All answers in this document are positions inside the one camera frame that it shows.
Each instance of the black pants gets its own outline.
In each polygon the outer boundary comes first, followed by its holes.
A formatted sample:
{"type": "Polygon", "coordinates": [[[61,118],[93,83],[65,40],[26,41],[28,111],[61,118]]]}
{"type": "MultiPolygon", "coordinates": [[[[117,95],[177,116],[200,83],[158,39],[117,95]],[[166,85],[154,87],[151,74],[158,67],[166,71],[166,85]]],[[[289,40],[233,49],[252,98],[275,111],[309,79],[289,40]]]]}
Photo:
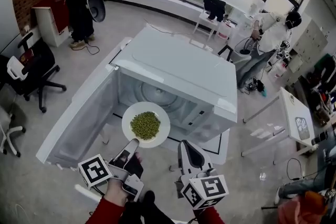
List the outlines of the black pants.
{"type": "Polygon", "coordinates": [[[126,203],[119,224],[142,224],[141,216],[145,224],[174,224],[155,204],[145,206],[139,202],[126,203]]]}
{"type": "Polygon", "coordinates": [[[67,0],[70,25],[73,28],[74,41],[82,41],[94,32],[90,11],[86,8],[85,0],[67,0]]]}

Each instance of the white cabinet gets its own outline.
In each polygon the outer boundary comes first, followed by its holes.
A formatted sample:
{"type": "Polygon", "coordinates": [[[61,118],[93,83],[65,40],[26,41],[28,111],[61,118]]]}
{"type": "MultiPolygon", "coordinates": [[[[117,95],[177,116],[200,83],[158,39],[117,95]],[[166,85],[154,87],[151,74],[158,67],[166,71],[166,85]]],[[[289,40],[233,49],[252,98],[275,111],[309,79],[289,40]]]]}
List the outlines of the white cabinet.
{"type": "Polygon", "coordinates": [[[289,71],[286,74],[287,84],[292,84],[300,76],[304,76],[321,58],[321,53],[328,43],[318,25],[311,18],[306,20],[309,20],[309,23],[292,48],[298,56],[292,59],[293,63],[289,63],[289,71]]]}
{"type": "Polygon", "coordinates": [[[54,16],[48,7],[34,7],[38,28],[45,43],[58,47],[69,37],[69,28],[64,28],[60,33],[57,30],[54,16]]]}

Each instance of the person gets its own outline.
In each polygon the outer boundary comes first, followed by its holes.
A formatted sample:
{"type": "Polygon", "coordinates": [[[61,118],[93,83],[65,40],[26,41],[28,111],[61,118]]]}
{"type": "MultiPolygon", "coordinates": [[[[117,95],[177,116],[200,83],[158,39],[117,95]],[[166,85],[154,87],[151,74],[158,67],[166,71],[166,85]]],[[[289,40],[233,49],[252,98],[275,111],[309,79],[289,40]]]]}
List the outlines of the person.
{"type": "Polygon", "coordinates": [[[280,199],[288,199],[289,195],[304,195],[307,191],[316,193],[327,188],[335,188],[336,165],[328,165],[319,171],[314,179],[301,179],[284,184],[277,189],[274,204],[278,205],[280,199]]]}
{"type": "Polygon", "coordinates": [[[73,43],[71,48],[79,48],[85,46],[85,41],[95,39],[93,20],[88,8],[86,8],[86,0],[66,0],[69,9],[70,25],[73,28],[73,43]]]}
{"type": "Polygon", "coordinates": [[[290,43],[292,29],[299,26],[301,21],[298,12],[289,12],[287,16],[274,12],[256,16],[251,37],[245,42],[247,45],[252,45],[251,59],[236,73],[239,89],[245,86],[249,78],[266,66],[283,41],[290,43]]]}
{"type": "MultiPolygon", "coordinates": [[[[121,181],[110,179],[105,195],[86,224],[174,224],[156,205],[155,194],[147,191],[142,202],[127,202],[128,193],[121,186],[121,181]]],[[[199,224],[224,224],[214,207],[195,210],[199,224]]]]}

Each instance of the black office chair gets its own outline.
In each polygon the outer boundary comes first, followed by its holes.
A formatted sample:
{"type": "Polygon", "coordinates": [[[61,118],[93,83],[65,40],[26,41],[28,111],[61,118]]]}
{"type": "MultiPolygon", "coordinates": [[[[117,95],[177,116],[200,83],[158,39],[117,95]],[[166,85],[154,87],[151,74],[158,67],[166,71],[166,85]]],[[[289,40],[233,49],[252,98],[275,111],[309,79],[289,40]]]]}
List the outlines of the black office chair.
{"type": "MultiPolygon", "coordinates": [[[[29,50],[27,45],[27,40],[33,35],[33,33],[28,34],[22,39],[18,44],[18,48],[23,46],[25,52],[29,50]]],[[[29,60],[28,64],[22,70],[22,74],[28,73],[25,80],[21,81],[19,79],[13,80],[7,73],[3,72],[4,66],[7,65],[9,61],[6,57],[1,57],[1,70],[2,70],[2,83],[8,83],[16,91],[17,94],[23,95],[26,101],[29,101],[30,94],[37,89],[38,92],[38,106],[43,113],[47,112],[47,108],[42,106],[43,101],[43,89],[45,86],[61,88],[63,91],[67,90],[67,87],[62,84],[54,83],[48,81],[48,78],[54,73],[60,70],[59,66],[54,66],[55,58],[48,47],[48,45],[41,38],[32,47],[33,56],[29,60]]]]}

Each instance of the white bucket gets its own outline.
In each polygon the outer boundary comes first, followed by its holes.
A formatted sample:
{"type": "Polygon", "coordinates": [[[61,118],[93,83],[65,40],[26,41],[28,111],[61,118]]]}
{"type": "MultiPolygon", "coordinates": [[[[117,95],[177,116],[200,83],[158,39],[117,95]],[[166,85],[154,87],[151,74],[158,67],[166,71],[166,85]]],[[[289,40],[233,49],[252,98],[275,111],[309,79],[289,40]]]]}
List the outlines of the white bucket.
{"type": "Polygon", "coordinates": [[[278,78],[282,77],[282,75],[286,72],[285,65],[286,64],[283,61],[278,61],[272,66],[272,69],[268,73],[272,81],[276,81],[278,78]]]}
{"type": "Polygon", "coordinates": [[[230,37],[230,34],[231,34],[231,27],[228,26],[226,23],[221,22],[218,29],[218,37],[227,40],[230,37]]]}

